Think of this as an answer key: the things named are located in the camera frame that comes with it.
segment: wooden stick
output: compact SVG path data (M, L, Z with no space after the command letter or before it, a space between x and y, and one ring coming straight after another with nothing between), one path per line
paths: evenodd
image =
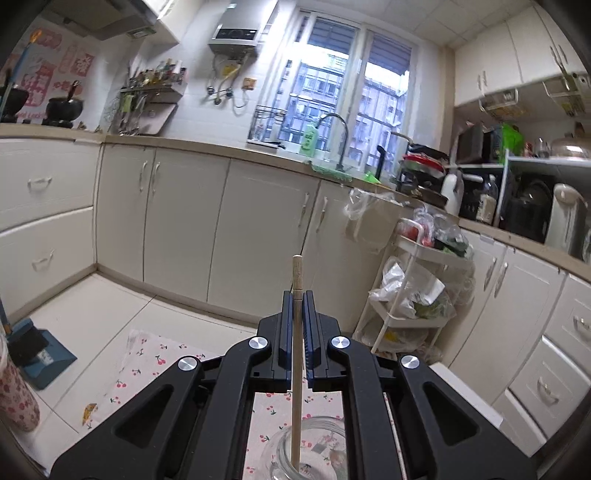
M303 318L301 304L304 298L302 290L302 257L293 257L293 344L291 347L291 464L296 472L300 471L300 442L301 442L301 383L303 367Z

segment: pink cup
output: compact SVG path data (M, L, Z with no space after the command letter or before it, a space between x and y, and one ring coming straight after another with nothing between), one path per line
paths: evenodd
M39 405L18 368L8 355L6 338L0 333L0 411L21 430L30 432L39 425Z

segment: window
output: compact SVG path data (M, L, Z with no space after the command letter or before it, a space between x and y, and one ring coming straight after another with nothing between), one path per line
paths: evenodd
M392 171L398 144L405 147L391 131L403 128L411 47L372 27L326 17L302 12L293 28L281 78L270 92L273 107L287 111L279 139L299 142L310 123L335 112L349 127L345 164L360 171L375 167L381 145L387 152L384 171ZM332 132L332 120L320 127L316 146L335 157L343 130Z
M384 171L391 172L399 140L405 146L403 139L390 132L400 132L402 127L411 49L383 35L372 36L356 118L359 122L351 136L348 156L359 162L359 169L366 170L366 166L377 165L377 146L381 145L387 152Z

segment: floor tile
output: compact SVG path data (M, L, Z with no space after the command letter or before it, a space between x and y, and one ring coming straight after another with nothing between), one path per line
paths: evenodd
M150 301L113 282L86 277L31 313L77 360L39 396L54 407L105 345Z
M60 417L79 433L86 430L82 426L86 405L100 403L102 396L116 379L127 337L132 329L145 330L219 355L223 355L235 343L253 335L252 332L182 313L178 307L171 309L152 301L89 365L55 408Z
M29 454L48 471L56 459L78 441L79 435L57 414L52 413L35 435Z

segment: white cabinet door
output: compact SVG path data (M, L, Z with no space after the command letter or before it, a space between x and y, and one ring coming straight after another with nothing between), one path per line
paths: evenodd
M256 317L281 311L318 179L232 160L213 247L207 302Z
M508 249L493 292L450 369L492 404L537 344L564 273L542 260Z
M154 151L106 145L100 169L98 263L139 281L144 280L144 225Z
M456 50L455 106L471 102L482 94L482 56L477 39Z
M515 44L524 83L532 83L560 74L552 52L554 44L534 7L507 21Z
M538 11L542 22L550 32L550 37L554 41L554 45L558 50L558 54L564 64L564 68L566 68L567 72L573 73L585 73L585 66L583 62L575 52L573 46L570 44L560 27L556 24L550 14L544 10L541 6L534 4L536 10Z
M503 416L499 430L527 456L531 457L546 443L540 428L509 390L503 392L492 408Z
M382 260L382 252L371 253L345 237L349 192L320 183L302 253L304 289L314 291L316 310L336 318L343 332L355 329Z
M523 83L506 23L488 28L480 34L477 42L482 56L482 86L485 93L498 92Z
M457 316L450 320L437 339L443 352L442 362L449 366L472 332L495 284L494 278L503 263L506 245L492 238L462 230L473 249L474 296L466 305L456 306Z
M144 281L206 301L229 160L159 148L144 243Z

